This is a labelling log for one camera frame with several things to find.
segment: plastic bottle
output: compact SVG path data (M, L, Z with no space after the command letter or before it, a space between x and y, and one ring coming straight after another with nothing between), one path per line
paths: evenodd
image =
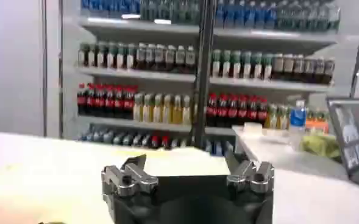
M296 107L290 112L290 141L294 150L300 149L300 143L305 133L305 121L307 112L305 110L305 101L297 100Z

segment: white countertop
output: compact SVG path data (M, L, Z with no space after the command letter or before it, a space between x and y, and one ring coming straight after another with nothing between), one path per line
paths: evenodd
M101 170L148 152L151 175L228 174L223 158L194 149L171 152L0 133L0 223L111 224ZM273 224L359 223L359 186L275 170Z

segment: white wall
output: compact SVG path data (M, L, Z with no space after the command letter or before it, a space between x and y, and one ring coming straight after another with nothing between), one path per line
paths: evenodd
M43 134L40 4L0 0L0 131Z

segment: refrigerated display shelf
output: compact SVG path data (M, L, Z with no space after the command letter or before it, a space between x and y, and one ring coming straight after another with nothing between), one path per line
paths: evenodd
M170 82L193 83L196 79L196 76L191 74L138 71L131 69L78 68L77 70L80 73L92 76L148 79L156 81L161 80Z
M267 88L285 91L305 92L305 93L327 93L333 92L335 87L328 85L318 85L311 83L265 81L265 80L246 80L233 78L210 77L212 85L242 86L249 88Z
M205 134L218 136L235 136L232 128L205 127Z
M138 128L148 130L161 130L173 131L181 133L189 133L191 126L189 125L176 125L176 124L162 124L152 122L138 122L133 120L106 118L106 117L93 117L93 116L79 116L78 120L91 124L112 125L116 127Z

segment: laptop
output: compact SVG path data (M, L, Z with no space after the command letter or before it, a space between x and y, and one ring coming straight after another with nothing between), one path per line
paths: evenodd
M359 184L359 98L326 99L343 166L351 181Z

